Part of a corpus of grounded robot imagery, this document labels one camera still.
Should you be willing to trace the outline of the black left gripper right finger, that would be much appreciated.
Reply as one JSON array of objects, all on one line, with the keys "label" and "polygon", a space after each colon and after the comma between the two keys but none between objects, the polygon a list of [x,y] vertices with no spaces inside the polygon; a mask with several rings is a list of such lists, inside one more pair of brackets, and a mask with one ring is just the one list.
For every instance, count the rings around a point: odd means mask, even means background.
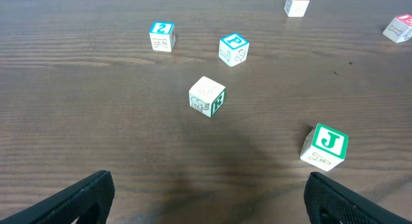
[{"label": "black left gripper right finger", "polygon": [[311,224],[411,224],[319,173],[310,173],[304,204]]}]

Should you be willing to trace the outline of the red letter I block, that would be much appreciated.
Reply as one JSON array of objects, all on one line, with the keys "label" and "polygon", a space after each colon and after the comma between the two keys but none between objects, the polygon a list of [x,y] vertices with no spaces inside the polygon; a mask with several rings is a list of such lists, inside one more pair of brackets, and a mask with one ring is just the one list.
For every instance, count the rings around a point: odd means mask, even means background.
[{"label": "red letter I block", "polygon": [[303,17],[310,0],[286,0],[285,13],[288,17]]}]

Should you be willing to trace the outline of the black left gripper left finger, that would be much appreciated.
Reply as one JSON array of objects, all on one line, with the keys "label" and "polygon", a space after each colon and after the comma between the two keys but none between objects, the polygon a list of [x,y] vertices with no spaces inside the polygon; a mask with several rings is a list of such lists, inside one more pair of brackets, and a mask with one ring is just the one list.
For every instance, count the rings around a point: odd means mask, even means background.
[{"label": "black left gripper left finger", "polygon": [[105,224],[115,196],[109,171],[98,171],[64,190],[1,220],[2,224]]}]

